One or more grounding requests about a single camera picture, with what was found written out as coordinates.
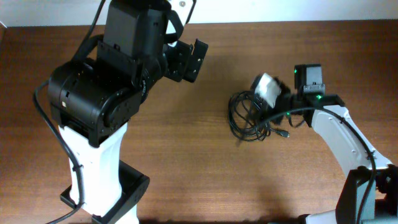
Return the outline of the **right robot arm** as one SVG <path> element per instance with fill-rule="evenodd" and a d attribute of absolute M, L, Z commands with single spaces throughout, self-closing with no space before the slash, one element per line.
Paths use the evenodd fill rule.
<path fill-rule="evenodd" d="M 296 65 L 294 80 L 296 93 L 276 77 L 256 77 L 251 90 L 262 103 L 256 127 L 302 116 L 326 142 L 346 180 L 335 209 L 304 214 L 293 223 L 397 223 L 397 166 L 367 140 L 343 100 L 325 93 L 321 65 Z"/>

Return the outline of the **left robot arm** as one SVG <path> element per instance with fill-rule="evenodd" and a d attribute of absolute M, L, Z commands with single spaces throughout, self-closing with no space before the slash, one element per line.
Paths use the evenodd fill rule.
<path fill-rule="evenodd" d="M 60 198 L 93 223 L 139 221 L 150 179 L 121 160 L 121 143 L 157 81 L 197 79 L 208 46 L 180 40 L 194 8 L 195 1 L 111 1 L 104 32 L 89 32 L 47 82 L 72 175 Z"/>

